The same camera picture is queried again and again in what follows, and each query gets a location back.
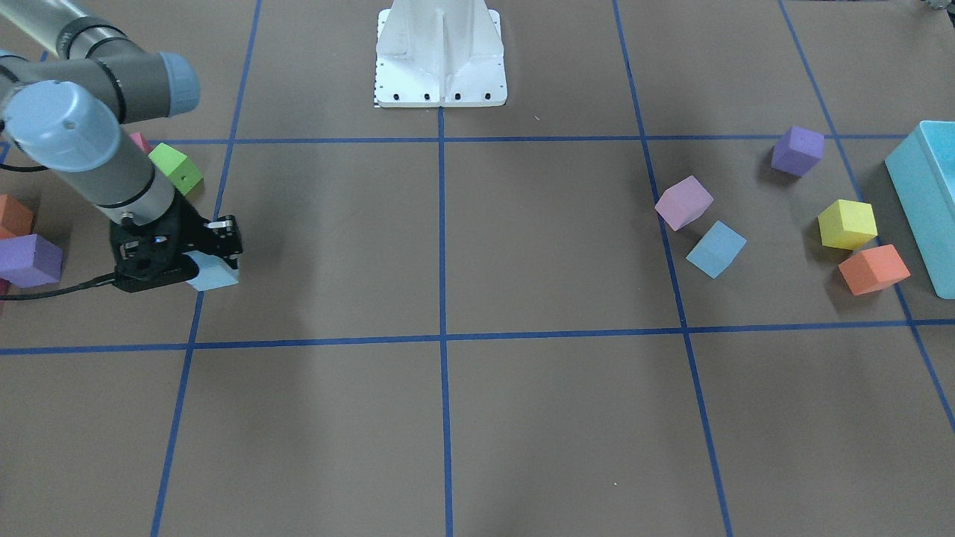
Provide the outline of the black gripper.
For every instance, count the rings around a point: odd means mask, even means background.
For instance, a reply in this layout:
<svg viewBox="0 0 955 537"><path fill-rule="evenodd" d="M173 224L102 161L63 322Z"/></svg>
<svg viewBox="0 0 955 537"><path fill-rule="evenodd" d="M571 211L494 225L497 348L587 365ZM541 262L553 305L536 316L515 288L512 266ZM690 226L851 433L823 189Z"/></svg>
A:
<svg viewBox="0 0 955 537"><path fill-rule="evenodd" d="M170 208L152 223L138 225L125 218L110 224L112 285L134 293L187 282L198 274L189 251L217 256L239 271L243 247L237 219L225 215L208 220L187 198L175 196Z"/></svg>

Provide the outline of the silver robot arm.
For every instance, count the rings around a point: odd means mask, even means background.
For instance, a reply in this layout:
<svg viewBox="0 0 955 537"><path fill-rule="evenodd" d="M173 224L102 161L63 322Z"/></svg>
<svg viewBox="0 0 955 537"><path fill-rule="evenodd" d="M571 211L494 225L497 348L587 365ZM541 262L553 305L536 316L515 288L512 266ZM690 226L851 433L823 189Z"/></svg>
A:
<svg viewBox="0 0 955 537"><path fill-rule="evenodd" d="M165 144L148 150L124 130L197 107L200 82L187 59L144 51L75 1L4 1L2 16L57 58L31 63L2 52L2 136L110 220L113 270L64 292L236 284L236 219L198 214L187 200L202 179L195 164Z"/></svg>

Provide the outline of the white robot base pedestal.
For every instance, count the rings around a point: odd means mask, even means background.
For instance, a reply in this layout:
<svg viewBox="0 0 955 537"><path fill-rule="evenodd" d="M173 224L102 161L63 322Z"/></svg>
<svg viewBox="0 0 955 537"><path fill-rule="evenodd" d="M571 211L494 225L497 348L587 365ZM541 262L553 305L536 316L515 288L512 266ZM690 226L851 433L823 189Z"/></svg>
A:
<svg viewBox="0 0 955 537"><path fill-rule="evenodd" d="M484 1L395 1L378 14L373 103L498 107L508 101L501 15Z"/></svg>

